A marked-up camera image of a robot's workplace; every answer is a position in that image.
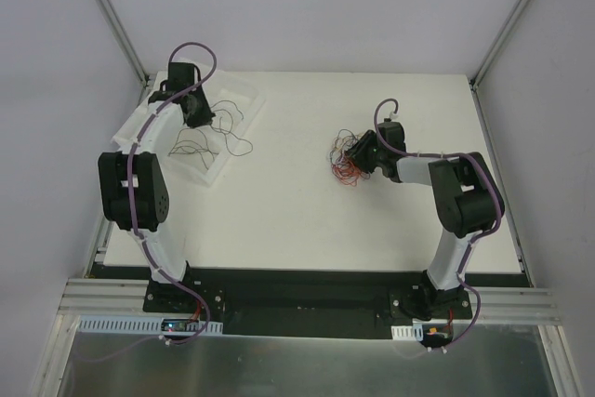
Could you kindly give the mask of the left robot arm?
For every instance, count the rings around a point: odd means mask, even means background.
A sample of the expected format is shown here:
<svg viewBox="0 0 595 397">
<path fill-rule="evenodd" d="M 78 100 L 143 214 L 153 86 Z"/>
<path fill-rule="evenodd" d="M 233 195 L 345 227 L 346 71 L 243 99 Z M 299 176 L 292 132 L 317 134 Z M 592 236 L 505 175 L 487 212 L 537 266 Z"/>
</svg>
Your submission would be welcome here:
<svg viewBox="0 0 595 397">
<path fill-rule="evenodd" d="M 196 290 L 182 281 L 187 270 L 182 244 L 166 222 L 171 200 L 161 163 L 182 128 L 210 126 L 215 114 L 193 62 L 170 62 L 166 78 L 113 137 L 114 152 L 99 156 L 104 217 L 137 242 L 152 279 L 168 284 L 164 300 L 174 311 L 189 311 Z"/>
</svg>

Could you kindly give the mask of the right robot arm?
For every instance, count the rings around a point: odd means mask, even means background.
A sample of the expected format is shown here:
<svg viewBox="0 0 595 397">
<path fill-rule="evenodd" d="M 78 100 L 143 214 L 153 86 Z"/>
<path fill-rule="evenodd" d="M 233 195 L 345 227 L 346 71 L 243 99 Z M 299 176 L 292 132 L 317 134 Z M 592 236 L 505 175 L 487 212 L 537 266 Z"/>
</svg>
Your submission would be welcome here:
<svg viewBox="0 0 595 397">
<path fill-rule="evenodd" d="M 478 152 L 424 154 L 405 150 L 404 129 L 387 120 L 368 130 L 346 151 L 361 172 L 376 169 L 395 183 L 431 188 L 443 232 L 425 271 L 431 287 L 418 294 L 418 306 L 440 317 L 452 305 L 448 291 L 462 286 L 476 241 L 497 230 L 505 211 L 494 178 Z"/>
</svg>

